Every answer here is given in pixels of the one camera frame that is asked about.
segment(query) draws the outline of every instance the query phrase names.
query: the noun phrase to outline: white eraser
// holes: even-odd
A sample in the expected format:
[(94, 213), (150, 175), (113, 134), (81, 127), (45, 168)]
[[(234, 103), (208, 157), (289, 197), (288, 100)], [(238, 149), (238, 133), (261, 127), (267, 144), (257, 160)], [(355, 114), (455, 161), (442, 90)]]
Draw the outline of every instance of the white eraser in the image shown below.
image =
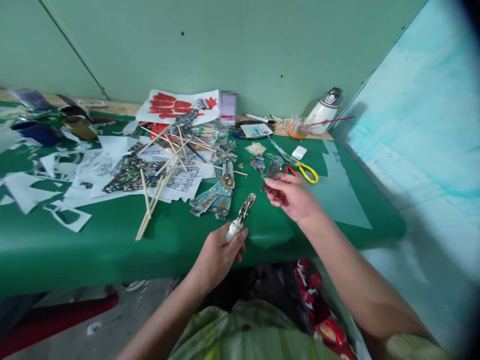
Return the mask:
[(297, 160), (302, 160), (306, 152), (307, 152), (306, 148), (297, 146), (296, 149), (293, 151), (293, 154), (291, 155)]

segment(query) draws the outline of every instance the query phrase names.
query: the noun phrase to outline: orange liquid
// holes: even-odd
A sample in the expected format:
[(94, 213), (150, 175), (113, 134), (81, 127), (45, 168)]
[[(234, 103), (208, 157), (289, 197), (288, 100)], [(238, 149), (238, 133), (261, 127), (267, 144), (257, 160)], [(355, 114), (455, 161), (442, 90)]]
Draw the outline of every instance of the orange liquid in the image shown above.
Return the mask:
[(292, 121), (289, 121), (287, 123), (286, 129), (288, 130), (288, 135), (290, 135), (291, 138), (297, 140), (305, 139), (309, 134), (308, 126), (295, 126)]

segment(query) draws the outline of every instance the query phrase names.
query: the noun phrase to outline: floor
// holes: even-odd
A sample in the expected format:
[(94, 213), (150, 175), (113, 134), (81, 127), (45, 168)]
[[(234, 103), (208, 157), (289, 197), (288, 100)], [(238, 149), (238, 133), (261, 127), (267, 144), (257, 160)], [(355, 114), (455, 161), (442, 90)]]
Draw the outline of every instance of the floor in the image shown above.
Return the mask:
[[(63, 331), (45, 341), (39, 342), (25, 350), (19, 351), (7, 360), (110, 360), (121, 351), (125, 344), (147, 321), (165, 298), (170, 278), (154, 279), (143, 283), (134, 291), (127, 291), (123, 286), (115, 286), (119, 295), (118, 305), (75, 327)], [(103, 292), (103, 288), (84, 289), (82, 300), (92, 298), (88, 293)], [(58, 302), (50, 297), (49, 305)], [(87, 335), (87, 328), (94, 322), (101, 323), (93, 334)]]

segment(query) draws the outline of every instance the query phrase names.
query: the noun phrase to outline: paint jar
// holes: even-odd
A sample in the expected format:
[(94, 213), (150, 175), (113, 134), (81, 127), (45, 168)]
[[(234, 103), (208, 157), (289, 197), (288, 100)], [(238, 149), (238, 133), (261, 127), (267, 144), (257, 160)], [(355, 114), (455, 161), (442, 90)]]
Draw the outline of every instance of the paint jar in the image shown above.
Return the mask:
[(62, 121), (65, 126), (70, 129), (72, 134), (74, 134), (81, 140), (90, 140), (97, 137), (97, 129), (92, 125), (90, 121), (87, 120), (85, 116), (69, 116), (67, 118), (64, 118)]
[(310, 126), (307, 125), (307, 118), (293, 115), (286, 123), (286, 129), (290, 137), (302, 140), (309, 134)]
[(36, 146), (52, 147), (62, 140), (53, 129), (37, 121), (22, 121), (12, 125), (10, 129)]
[(89, 115), (89, 110), (88, 108), (82, 108), (80, 106), (64, 106), (58, 109), (58, 111), (66, 118), (69, 118), (71, 116), (75, 115), (81, 115), (84, 116), (89, 122), (93, 124), (93, 120)]
[(8, 89), (8, 92), (22, 102), (27, 108), (37, 111), (48, 110), (50, 103), (37, 90), (29, 87)]

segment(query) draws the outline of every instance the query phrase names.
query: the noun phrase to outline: green tablecloth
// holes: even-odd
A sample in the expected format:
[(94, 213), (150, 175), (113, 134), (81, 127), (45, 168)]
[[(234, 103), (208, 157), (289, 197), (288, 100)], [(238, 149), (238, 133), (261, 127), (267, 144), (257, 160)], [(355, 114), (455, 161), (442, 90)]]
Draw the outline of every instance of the green tablecloth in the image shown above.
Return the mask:
[[(93, 113), (93, 116), (133, 119), (102, 113)], [(124, 121), (122, 123), (111, 127), (117, 127), (117, 131), (118, 127), (125, 125)], [(290, 153), (299, 145), (298, 140), (289, 137), (276, 136), (275, 140)], [(238, 164), (244, 164), (240, 171), (249, 176), (235, 175), (236, 186), (227, 221), (235, 219), (249, 193), (257, 194), (256, 203), (246, 220), (250, 231), (241, 266), (314, 257), (314, 249), (296, 224), (282, 210), (271, 206), (266, 194), (260, 192), (262, 179), (249, 165), (250, 154), (244, 150), (251, 142), (237, 142), (235, 168), (238, 170)], [(267, 139), (260, 142), (276, 154)], [(70, 140), (62, 143), (70, 148), (73, 145)], [(304, 162), (319, 175), (327, 176), (322, 156), (327, 149), (323, 142), (306, 139), (301, 145), (308, 149)], [(404, 221), (345, 148), (339, 143), (336, 146), (351, 186), (373, 228), (338, 223), (340, 229), (360, 250), (384, 246), (401, 238), (406, 230)], [(53, 151), (57, 149), (39, 148), (35, 152), (44, 156)], [(12, 172), (31, 171), (32, 161), (27, 159), (30, 154), (24, 145), (0, 154), (0, 177)], [(65, 192), (68, 185), (65, 184), (60, 191)], [(202, 183), (197, 193), (211, 186), (211, 183)], [(34, 187), (58, 191), (50, 180), (41, 181)], [(2, 186), (0, 198), (4, 194), (8, 194), (8, 190)], [(61, 198), (58, 195), (46, 203)], [(211, 212), (202, 217), (193, 216), (188, 203), (181, 200), (170, 204), (159, 202), (143, 239), (135, 241), (145, 214), (142, 195), (83, 206), (80, 210), (92, 217), (79, 233), (74, 233), (56, 222), (42, 204), (28, 215), (24, 215), (16, 203), (0, 206), (0, 297), (186, 274), (208, 233), (225, 223), (216, 220)]]

